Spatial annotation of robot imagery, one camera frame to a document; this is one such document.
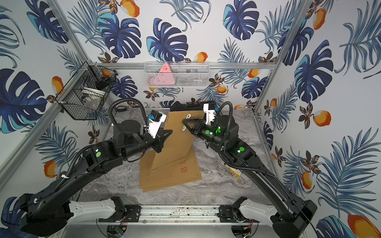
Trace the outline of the brown kraft file bag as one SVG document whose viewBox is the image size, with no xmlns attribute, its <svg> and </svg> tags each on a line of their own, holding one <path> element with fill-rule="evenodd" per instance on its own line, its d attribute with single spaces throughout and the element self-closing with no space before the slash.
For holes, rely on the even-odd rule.
<svg viewBox="0 0 381 238">
<path fill-rule="evenodd" d="M 183 129 L 183 120 L 203 119 L 204 115 L 202 110 L 169 112 L 164 129 L 171 130 L 172 134 L 165 140 L 162 151 L 154 156 L 151 172 L 187 156 L 194 135 Z"/>
</svg>

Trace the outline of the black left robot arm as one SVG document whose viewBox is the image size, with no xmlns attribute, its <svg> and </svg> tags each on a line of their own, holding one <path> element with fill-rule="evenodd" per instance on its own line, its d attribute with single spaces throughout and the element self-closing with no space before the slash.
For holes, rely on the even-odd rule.
<svg viewBox="0 0 381 238">
<path fill-rule="evenodd" d="M 145 126 L 135 120 L 118 123 L 115 108 L 124 102 L 135 103 L 141 111 Z M 108 115 L 113 125 L 113 137 L 80 149 L 60 179 L 35 194 L 25 193 L 19 200 L 24 216 L 19 222 L 24 233 L 45 237 L 64 228 L 75 217 L 69 199 L 93 180 L 107 174 L 124 162 L 132 162 L 135 155 L 143 157 L 147 150 L 160 153 L 171 130 L 161 129 L 166 115 L 153 110 L 146 114 L 143 104 L 135 98 L 122 98 L 109 106 Z"/>
</svg>

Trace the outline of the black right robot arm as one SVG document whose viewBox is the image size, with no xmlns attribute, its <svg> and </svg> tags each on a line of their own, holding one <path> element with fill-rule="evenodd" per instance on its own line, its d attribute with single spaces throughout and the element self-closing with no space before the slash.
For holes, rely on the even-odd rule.
<svg viewBox="0 0 381 238">
<path fill-rule="evenodd" d="M 246 175 L 271 201 L 272 205 L 255 203 L 240 197 L 228 212 L 219 212 L 220 221 L 246 223 L 257 222 L 273 228 L 280 238 L 299 238 L 311 224 L 317 206 L 311 200 L 303 200 L 288 188 L 264 165 L 246 142 L 239 138 L 239 126 L 233 117 L 233 105 L 227 115 L 215 110 L 213 101 L 192 105 L 181 104 L 180 111 L 203 111 L 201 119 L 183 120 L 184 127 L 195 137 L 205 141 L 206 147 L 215 151 L 223 163 Z"/>
</svg>

